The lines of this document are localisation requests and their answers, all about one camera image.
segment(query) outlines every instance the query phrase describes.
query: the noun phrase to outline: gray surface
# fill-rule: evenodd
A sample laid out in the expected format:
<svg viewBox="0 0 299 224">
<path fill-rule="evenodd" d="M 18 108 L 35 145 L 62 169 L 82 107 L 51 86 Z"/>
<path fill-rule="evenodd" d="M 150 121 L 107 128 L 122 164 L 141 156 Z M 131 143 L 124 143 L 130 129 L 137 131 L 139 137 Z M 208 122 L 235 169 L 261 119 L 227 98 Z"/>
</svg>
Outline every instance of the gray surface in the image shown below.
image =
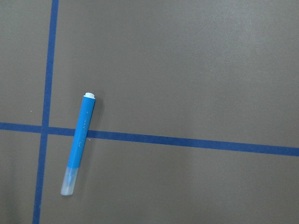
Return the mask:
<svg viewBox="0 0 299 224">
<path fill-rule="evenodd" d="M 104 105 L 94 130 L 295 147 L 298 10 L 298 1 L 62 1 L 50 125 L 74 128 L 92 91 Z"/>
<path fill-rule="evenodd" d="M 42 224 L 299 222 L 297 157 L 90 139 L 65 197 L 71 140 L 49 137 Z"/>
<path fill-rule="evenodd" d="M 0 122 L 40 125 L 51 1 L 0 1 Z M 60 1 L 50 125 L 299 146 L 299 2 Z M 39 135 L 0 131 L 0 223 L 30 223 Z M 299 223 L 298 157 L 49 136 L 41 224 Z"/>
<path fill-rule="evenodd" d="M 40 125 L 50 1 L 0 1 L 0 122 Z"/>
<path fill-rule="evenodd" d="M 31 223 L 39 138 L 0 130 L 0 223 Z"/>
</svg>

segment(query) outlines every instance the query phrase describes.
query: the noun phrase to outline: blue tape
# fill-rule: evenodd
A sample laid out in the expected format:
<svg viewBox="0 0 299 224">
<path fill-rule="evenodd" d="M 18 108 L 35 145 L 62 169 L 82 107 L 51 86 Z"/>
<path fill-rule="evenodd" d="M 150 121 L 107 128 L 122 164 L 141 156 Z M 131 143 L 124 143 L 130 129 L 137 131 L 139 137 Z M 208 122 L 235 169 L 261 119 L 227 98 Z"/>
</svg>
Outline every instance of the blue tape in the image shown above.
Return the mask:
<svg viewBox="0 0 299 224">
<path fill-rule="evenodd" d="M 75 133 L 74 129 L 49 127 L 49 134 L 73 136 L 74 133 Z M 299 148 L 296 147 L 269 146 L 269 145 L 258 145 L 258 144 L 249 144 L 249 143 L 174 138 L 174 137 L 145 135 L 145 134 L 130 134 L 130 133 L 104 132 L 104 131 L 91 131 L 91 130 L 87 132 L 87 137 L 94 138 L 94 139 L 132 141 L 132 142 L 162 144 L 162 145 L 171 145 L 171 146 L 209 148 L 209 149 L 219 149 L 219 150 L 238 151 L 238 152 L 299 156 Z"/>
<path fill-rule="evenodd" d="M 53 0 L 52 7 L 51 7 L 46 78 L 45 78 L 45 89 L 44 89 L 44 98 L 43 98 L 43 119 L 42 119 L 41 139 L 40 139 L 40 148 L 39 148 L 39 156 L 38 156 L 38 168 L 37 168 L 37 176 L 36 176 L 36 193 L 34 199 L 34 210 L 33 210 L 33 218 L 32 218 L 33 224 L 39 223 L 40 213 L 41 213 L 41 202 L 42 202 L 42 194 L 43 194 L 43 176 L 44 176 L 44 169 L 45 169 L 47 140 L 48 140 L 47 131 L 48 131 L 49 119 L 50 119 L 50 104 L 51 104 L 51 92 L 52 92 L 58 3 L 59 0 Z"/>
<path fill-rule="evenodd" d="M 0 122 L 0 130 L 41 133 L 42 127 L 36 125 L 22 125 Z"/>
</svg>

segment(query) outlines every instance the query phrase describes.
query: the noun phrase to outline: horizontal tape line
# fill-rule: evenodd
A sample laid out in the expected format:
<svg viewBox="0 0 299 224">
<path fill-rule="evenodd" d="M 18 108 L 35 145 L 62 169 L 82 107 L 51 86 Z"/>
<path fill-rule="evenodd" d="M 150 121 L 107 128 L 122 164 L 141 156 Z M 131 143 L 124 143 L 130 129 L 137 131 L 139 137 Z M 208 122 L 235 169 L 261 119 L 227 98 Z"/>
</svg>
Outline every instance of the horizontal tape line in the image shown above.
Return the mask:
<svg viewBox="0 0 299 224">
<path fill-rule="evenodd" d="M 0 122 L 0 130 L 41 133 L 42 127 L 36 125 L 22 125 Z"/>
<path fill-rule="evenodd" d="M 1 123 L 1 122 L 0 122 L 0 129 L 10 130 L 10 131 L 32 132 L 32 133 L 41 132 L 40 126 Z M 53 135 L 73 136 L 75 133 L 75 129 L 48 127 L 47 133 Z M 88 131 L 87 137 L 95 138 L 95 139 L 132 141 L 132 142 L 172 145 L 172 146 L 210 148 L 210 149 L 220 149 L 220 150 L 239 151 L 239 152 L 299 156 L 299 148 L 295 148 L 295 147 L 268 146 L 268 145 L 257 145 L 257 144 L 248 144 L 248 143 L 199 140 L 199 139 L 175 138 L 175 137 L 165 137 L 165 136 L 155 136 L 155 135 L 145 135 L 145 134 L 92 131 L 92 130 Z"/>
</svg>

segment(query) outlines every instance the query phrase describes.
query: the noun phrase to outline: clear marker cap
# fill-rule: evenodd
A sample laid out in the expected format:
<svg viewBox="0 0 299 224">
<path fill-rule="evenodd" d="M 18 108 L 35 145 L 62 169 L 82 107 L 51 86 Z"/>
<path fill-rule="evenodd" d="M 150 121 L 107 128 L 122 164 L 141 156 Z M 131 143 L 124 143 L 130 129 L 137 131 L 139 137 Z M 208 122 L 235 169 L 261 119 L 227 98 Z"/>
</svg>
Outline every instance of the clear marker cap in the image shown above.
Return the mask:
<svg viewBox="0 0 299 224">
<path fill-rule="evenodd" d="M 72 195 L 74 192 L 75 182 L 77 178 L 78 168 L 66 168 L 64 175 L 64 182 L 61 187 L 61 194 L 63 196 Z"/>
</svg>

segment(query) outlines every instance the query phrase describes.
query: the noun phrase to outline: marker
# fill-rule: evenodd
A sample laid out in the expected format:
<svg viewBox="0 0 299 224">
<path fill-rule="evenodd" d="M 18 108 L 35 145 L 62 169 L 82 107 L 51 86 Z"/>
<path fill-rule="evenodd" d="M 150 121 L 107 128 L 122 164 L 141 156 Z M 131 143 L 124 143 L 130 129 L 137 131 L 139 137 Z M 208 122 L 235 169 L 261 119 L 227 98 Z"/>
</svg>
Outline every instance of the marker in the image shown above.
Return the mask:
<svg viewBox="0 0 299 224">
<path fill-rule="evenodd" d="M 93 114 L 94 103 L 94 95 L 90 92 L 87 92 L 83 96 L 69 162 L 66 167 L 64 181 L 61 187 L 61 194 L 64 196 L 72 195 L 74 191 L 77 173 L 86 141 L 86 135 Z"/>
</svg>

